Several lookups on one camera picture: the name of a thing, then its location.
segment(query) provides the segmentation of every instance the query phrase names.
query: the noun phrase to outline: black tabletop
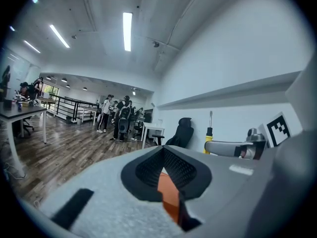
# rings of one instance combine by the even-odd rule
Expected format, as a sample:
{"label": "black tabletop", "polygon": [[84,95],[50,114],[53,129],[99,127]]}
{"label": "black tabletop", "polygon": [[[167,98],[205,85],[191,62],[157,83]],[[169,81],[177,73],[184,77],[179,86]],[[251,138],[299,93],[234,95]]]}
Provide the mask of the black tabletop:
{"label": "black tabletop", "polygon": [[22,107],[22,109],[18,109],[17,104],[13,104],[11,110],[3,108],[3,102],[0,102],[0,117],[4,117],[6,119],[12,119],[32,113],[36,113],[38,111],[46,110],[46,108],[42,107]]}

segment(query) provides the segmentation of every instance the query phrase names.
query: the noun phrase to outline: wooden floor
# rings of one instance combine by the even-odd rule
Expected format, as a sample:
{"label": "wooden floor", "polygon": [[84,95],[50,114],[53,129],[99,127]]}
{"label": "wooden floor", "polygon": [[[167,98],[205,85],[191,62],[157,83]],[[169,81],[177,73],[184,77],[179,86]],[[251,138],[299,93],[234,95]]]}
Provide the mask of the wooden floor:
{"label": "wooden floor", "polygon": [[[98,161],[120,156],[142,148],[141,141],[111,142],[113,127],[109,124],[107,133],[97,133],[97,124],[85,122],[81,125],[66,124],[59,118],[47,114],[47,144],[43,143],[42,116],[33,118],[30,125],[31,136],[15,140],[16,150],[23,169],[27,174],[24,179],[14,179],[9,175],[13,190],[23,199],[33,204],[41,202],[53,190],[68,181],[85,168]],[[4,167],[13,164],[10,147],[6,142],[6,127],[0,127],[0,142],[3,144],[1,160]],[[18,177],[14,168],[8,169]]]}

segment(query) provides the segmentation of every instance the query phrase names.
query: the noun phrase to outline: orange object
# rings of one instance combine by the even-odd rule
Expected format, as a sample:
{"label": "orange object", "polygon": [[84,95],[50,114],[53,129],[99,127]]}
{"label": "orange object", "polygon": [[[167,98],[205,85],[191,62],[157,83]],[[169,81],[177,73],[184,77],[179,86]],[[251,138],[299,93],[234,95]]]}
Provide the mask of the orange object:
{"label": "orange object", "polygon": [[163,194],[163,207],[178,224],[179,215],[179,191],[172,182],[169,175],[161,173],[158,182],[158,191]]}

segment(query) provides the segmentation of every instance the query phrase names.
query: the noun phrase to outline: white table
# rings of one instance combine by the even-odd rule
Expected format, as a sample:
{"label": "white table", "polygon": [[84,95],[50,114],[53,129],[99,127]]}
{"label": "white table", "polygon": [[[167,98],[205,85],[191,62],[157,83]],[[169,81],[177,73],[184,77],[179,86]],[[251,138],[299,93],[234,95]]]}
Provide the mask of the white table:
{"label": "white table", "polygon": [[12,153],[12,157],[14,160],[14,165],[19,172],[21,177],[25,177],[25,173],[22,169],[22,165],[20,163],[18,154],[16,152],[13,131],[12,131],[12,123],[20,120],[21,124],[21,135],[24,136],[23,129],[23,119],[28,118],[32,115],[38,115],[43,113],[43,141],[46,143],[46,108],[42,107],[22,107],[22,109],[18,110],[18,106],[13,104],[11,110],[4,109],[3,103],[0,103],[0,120],[6,123],[6,132],[9,138],[10,149]]}
{"label": "white table", "polygon": [[93,108],[83,108],[83,118],[81,119],[81,122],[84,122],[84,114],[85,114],[85,110],[88,110],[90,112],[94,112],[94,122],[93,122],[93,126],[95,126],[95,120],[96,120],[96,114],[98,109],[93,109]]}
{"label": "white table", "polygon": [[45,98],[42,98],[42,97],[38,97],[37,98],[37,100],[38,101],[41,101],[41,102],[46,102],[46,108],[48,107],[48,104],[49,103],[54,103],[54,114],[53,114],[53,116],[55,117],[55,115],[56,115],[56,100],[52,100],[52,99],[45,99]]}
{"label": "white table", "polygon": [[144,149],[144,145],[145,145],[145,140],[147,138],[147,132],[148,129],[154,129],[154,130],[160,130],[161,131],[161,135],[164,135],[164,128],[157,126],[156,123],[150,123],[150,122],[144,122],[143,123],[143,130],[142,130],[142,136],[141,136],[141,140],[143,141],[142,143],[142,149]]}

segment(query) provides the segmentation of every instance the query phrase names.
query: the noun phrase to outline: white label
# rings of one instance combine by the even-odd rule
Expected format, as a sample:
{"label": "white label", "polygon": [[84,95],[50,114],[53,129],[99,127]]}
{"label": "white label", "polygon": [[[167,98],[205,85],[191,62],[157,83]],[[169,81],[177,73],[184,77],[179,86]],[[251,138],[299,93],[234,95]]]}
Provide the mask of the white label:
{"label": "white label", "polygon": [[248,168],[244,168],[244,167],[237,166],[237,165],[231,165],[229,167],[229,169],[233,172],[237,172],[237,173],[244,174],[247,176],[251,176],[254,172],[253,169],[248,169]]}

